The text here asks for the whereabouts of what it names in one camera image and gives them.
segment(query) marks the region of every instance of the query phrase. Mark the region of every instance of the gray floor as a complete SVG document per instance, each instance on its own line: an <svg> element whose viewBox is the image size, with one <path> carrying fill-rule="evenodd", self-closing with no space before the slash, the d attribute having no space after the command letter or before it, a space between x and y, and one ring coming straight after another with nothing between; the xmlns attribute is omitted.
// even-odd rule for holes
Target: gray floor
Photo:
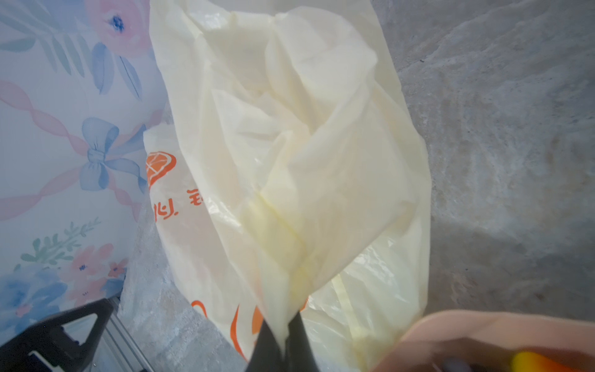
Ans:
<svg viewBox="0 0 595 372"><path fill-rule="evenodd" d="M595 320L595 2L372 3L430 155L427 311Z"/></svg>

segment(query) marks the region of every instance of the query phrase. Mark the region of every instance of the beige curved object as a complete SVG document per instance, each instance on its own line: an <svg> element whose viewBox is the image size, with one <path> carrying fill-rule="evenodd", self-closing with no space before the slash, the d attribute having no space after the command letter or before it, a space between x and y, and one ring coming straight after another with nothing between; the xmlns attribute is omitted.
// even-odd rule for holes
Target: beige curved object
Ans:
<svg viewBox="0 0 595 372"><path fill-rule="evenodd" d="M507 370L521 350L595 371L595 323L509 312L438 312L415 323L374 372L434 371L432 363L451 356Z"/></svg>

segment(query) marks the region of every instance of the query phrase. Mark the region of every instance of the white plastic bag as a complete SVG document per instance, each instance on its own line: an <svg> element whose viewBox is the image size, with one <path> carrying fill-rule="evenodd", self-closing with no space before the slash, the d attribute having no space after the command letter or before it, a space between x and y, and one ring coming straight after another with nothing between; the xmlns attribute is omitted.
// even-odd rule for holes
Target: white plastic bag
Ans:
<svg viewBox="0 0 595 372"><path fill-rule="evenodd" d="M289 320L322 287L302 314L314 351L370 368L425 307L431 187L425 145L378 21L365 0L222 5L252 12L206 1L151 4L178 160L200 188L223 249L198 241L179 249L162 232L173 222L158 220L159 232L168 257L179 256L170 261L224 250L222 268L233 272L220 284L197 277L218 266L188 269L176 283L207 288L201 304L209 313L238 282L234 290L248 292L240 302L255 301L281 347ZM159 182L166 177L155 182L153 203L169 200L155 191ZM181 224L177 235L199 235ZM242 348L242 310L231 311Z"/></svg>

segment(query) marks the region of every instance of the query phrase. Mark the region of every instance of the floral pattern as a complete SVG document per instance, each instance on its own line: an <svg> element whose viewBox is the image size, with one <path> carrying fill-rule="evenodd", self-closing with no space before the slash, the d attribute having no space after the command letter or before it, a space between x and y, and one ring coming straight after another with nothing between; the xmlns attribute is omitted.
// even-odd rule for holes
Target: floral pattern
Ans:
<svg viewBox="0 0 595 372"><path fill-rule="evenodd" d="M0 345L122 290L167 100L148 0L0 4Z"/></svg>

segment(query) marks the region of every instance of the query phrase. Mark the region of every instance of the blue ribbon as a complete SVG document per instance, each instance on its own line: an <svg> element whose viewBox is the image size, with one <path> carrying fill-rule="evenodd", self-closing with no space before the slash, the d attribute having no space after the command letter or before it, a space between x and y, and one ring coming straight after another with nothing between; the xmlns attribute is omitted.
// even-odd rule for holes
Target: blue ribbon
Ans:
<svg viewBox="0 0 595 372"><path fill-rule="evenodd" d="M143 125L126 143L111 148L120 134L117 126L105 120L90 117L83 121L83 137L89 144L87 159L89 162L80 170L80 187L83 190L99 191L109 185L109 173L105 167L120 172L130 173L138 178L139 189L145 192L147 181L140 175L140 167L134 161L125 158L105 160L106 155L124 155L144 148Z"/></svg>

